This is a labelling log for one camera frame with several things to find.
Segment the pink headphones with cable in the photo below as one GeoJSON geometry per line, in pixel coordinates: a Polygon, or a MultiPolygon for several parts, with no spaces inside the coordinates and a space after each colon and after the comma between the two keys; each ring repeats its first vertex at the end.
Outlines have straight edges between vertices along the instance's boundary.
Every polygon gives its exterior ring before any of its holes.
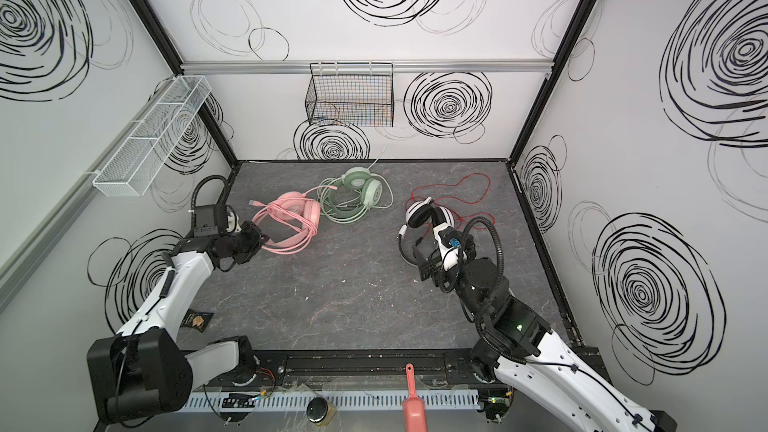
{"type": "Polygon", "coordinates": [[[268,203],[257,200],[248,202],[249,206],[258,209],[252,218],[255,225],[259,225],[264,219],[270,218],[293,231],[290,237],[279,242],[268,239],[263,245],[264,250],[276,255],[295,255],[307,248],[319,232],[322,215],[321,204],[318,200],[311,198],[309,194],[322,189],[335,191],[337,187],[320,185],[306,192],[285,192],[268,203]]]}

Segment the green headphones with cable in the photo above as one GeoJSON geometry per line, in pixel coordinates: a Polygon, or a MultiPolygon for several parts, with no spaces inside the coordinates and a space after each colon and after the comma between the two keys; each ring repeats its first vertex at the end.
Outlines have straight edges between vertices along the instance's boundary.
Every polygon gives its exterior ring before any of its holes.
{"type": "Polygon", "coordinates": [[[329,221],[349,225],[370,211],[388,209],[394,193],[386,178],[372,171],[373,165],[354,166],[337,177],[325,178],[316,188],[321,214],[329,221]]]}

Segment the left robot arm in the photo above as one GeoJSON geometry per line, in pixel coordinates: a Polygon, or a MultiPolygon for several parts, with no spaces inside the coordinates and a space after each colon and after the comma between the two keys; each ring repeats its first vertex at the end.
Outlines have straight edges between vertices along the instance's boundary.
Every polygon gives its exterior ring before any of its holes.
{"type": "Polygon", "coordinates": [[[183,318],[203,283],[219,269],[249,262],[268,238],[254,223],[229,224],[224,201],[191,205],[191,231],[163,254],[161,279],[111,338],[93,343],[87,366],[98,419],[140,426],[180,410],[191,392],[219,376],[249,381],[260,367],[245,336],[220,339],[195,352],[177,345],[183,318]]]}

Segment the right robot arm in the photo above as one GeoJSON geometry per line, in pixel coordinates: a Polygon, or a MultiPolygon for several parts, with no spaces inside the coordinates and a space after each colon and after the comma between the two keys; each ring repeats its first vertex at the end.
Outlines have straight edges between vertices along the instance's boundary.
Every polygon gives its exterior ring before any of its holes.
{"type": "Polygon", "coordinates": [[[494,224],[475,217],[458,231],[442,213],[407,219],[398,235],[430,223],[437,248],[412,253],[422,280],[455,293],[479,340],[474,374],[523,393],[573,431],[674,431],[676,420],[620,392],[573,351],[549,322],[515,297],[494,224]]]}

